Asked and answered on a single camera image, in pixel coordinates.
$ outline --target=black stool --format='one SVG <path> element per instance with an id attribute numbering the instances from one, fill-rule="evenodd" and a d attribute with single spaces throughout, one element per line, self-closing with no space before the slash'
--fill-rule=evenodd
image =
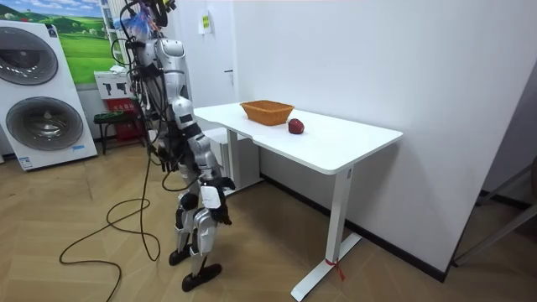
<path id="1" fill-rule="evenodd" d="M 110 125 L 116 125 L 116 124 L 122 124 L 122 123 L 131 123 L 134 126 L 134 129 L 136 129 L 136 138 L 138 141 L 142 144 L 142 146 L 145 147 L 145 144 L 142 140 L 142 135 L 140 134 L 140 131 L 138 130 L 138 124 L 137 121 L 141 121 L 141 119 L 138 117 L 138 114 L 135 112 L 123 112 L 123 114 L 118 115 L 111 115 L 110 117 L 101 117 L 102 115 L 97 114 L 93 118 L 93 122 L 96 125 L 99 125 L 99 133 L 101 134 L 101 143 L 102 143 L 102 154 L 107 154 L 107 137 L 108 137 L 108 127 Z M 102 133 L 102 125 L 105 125 L 104 127 L 104 135 Z M 131 143 L 126 143 L 121 146 L 117 147 L 123 147 L 131 145 Z"/>

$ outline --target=dryer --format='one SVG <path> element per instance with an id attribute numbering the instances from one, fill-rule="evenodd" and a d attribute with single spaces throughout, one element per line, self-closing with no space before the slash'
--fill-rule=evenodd
<path id="1" fill-rule="evenodd" d="M 0 124 L 24 170 L 97 154 L 55 27 L 0 20 Z"/>

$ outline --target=green landscape poster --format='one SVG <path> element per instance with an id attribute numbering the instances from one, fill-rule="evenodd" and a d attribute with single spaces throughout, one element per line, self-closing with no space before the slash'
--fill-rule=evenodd
<path id="1" fill-rule="evenodd" d="M 100 0 L 0 0 L 0 19 L 53 24 L 75 84 L 113 65 Z"/>

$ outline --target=woven basket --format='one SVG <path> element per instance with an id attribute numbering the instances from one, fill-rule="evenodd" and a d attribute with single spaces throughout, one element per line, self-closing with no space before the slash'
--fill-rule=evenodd
<path id="1" fill-rule="evenodd" d="M 275 126 L 287 122 L 293 106 L 267 100 L 241 103 L 242 109 L 252 121 L 265 126 Z"/>

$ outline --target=red tag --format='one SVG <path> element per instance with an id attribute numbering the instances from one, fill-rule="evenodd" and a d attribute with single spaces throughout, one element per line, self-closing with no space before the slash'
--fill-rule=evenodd
<path id="1" fill-rule="evenodd" d="M 339 268 L 339 260 L 336 259 L 335 263 L 330 262 L 330 260 L 328 260 L 328 259 L 325 259 L 325 261 L 326 261 L 326 264 L 328 264 L 330 266 L 336 266 L 337 272 L 339 273 L 339 278 L 341 278 L 342 282 L 345 281 L 345 275 L 343 274 L 341 268 Z"/>

